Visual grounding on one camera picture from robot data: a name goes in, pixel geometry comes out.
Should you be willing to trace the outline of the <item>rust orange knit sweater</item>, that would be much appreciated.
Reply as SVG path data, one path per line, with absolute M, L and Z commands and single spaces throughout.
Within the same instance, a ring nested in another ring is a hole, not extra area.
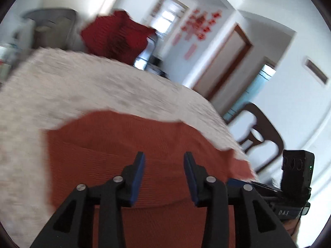
M 104 184 L 138 152 L 145 168 L 137 202 L 123 210 L 128 247 L 200 247 L 206 210 L 191 200 L 183 157 L 222 182 L 253 179 L 251 167 L 229 147 L 215 148 L 183 122 L 160 122 L 114 111 L 95 111 L 46 132 L 54 207 L 80 183 Z

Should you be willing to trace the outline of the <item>dark brown wooden chair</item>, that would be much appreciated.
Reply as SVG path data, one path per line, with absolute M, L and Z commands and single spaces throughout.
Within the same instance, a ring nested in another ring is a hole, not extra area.
M 243 146 L 243 144 L 248 140 L 251 141 L 251 145 L 246 147 L 243 152 L 247 155 L 251 149 L 257 147 L 258 145 L 264 144 L 265 142 L 272 142 L 277 146 L 277 153 L 272 158 L 265 160 L 255 170 L 257 174 L 261 174 L 281 157 L 284 150 L 284 142 L 281 138 L 281 135 L 278 133 L 270 120 L 253 103 L 247 103 L 239 110 L 239 112 L 235 113 L 235 115 L 231 117 L 230 120 L 225 121 L 227 126 L 229 126 L 229 124 L 237 119 L 238 116 L 244 111 L 251 113 L 255 117 L 255 123 L 249 128 L 246 136 L 239 140 L 240 146 Z

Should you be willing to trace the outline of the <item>beige quilted table cover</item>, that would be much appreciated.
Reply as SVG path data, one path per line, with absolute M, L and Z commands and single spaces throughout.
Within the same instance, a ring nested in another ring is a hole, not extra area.
M 195 91 L 106 58 L 38 49 L 1 88 L 1 222 L 19 247 L 32 244 L 53 211 L 44 130 L 98 109 L 182 121 L 215 147 L 246 158 L 214 107 Z

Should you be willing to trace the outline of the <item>brown wooden door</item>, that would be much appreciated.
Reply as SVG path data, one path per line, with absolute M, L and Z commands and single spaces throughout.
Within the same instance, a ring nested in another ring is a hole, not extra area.
M 252 42 L 239 24 L 227 36 L 217 54 L 195 83 L 194 91 L 211 100 L 224 86 L 252 48 Z

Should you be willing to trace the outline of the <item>dark chair behind red garment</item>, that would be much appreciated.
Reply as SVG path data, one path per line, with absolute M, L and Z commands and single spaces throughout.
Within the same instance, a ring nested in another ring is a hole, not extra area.
M 148 44 L 146 48 L 138 55 L 133 64 L 135 68 L 140 70 L 144 70 L 147 67 L 151 57 L 153 56 L 158 42 L 157 34 L 152 34 L 151 36 L 147 37 L 147 42 Z

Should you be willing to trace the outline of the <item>red checked garment on chair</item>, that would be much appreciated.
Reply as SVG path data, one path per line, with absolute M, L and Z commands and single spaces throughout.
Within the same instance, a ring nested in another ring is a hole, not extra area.
M 136 23 L 124 10 L 99 16 L 80 33 L 92 55 L 114 59 L 132 66 L 148 45 L 155 29 Z

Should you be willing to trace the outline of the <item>grey plastic chair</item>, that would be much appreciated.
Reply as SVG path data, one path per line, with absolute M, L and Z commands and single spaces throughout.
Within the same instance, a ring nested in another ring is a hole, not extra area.
M 58 48 L 67 50 L 77 21 L 77 12 L 70 8 L 42 8 L 22 15 L 17 33 L 24 49 Z

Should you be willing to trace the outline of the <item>red Chinese knot decoration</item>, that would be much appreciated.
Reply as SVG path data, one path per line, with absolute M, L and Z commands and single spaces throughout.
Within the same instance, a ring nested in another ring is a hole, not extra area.
M 197 61 L 218 31 L 225 8 L 199 6 L 180 23 L 170 44 L 167 58 L 174 61 Z

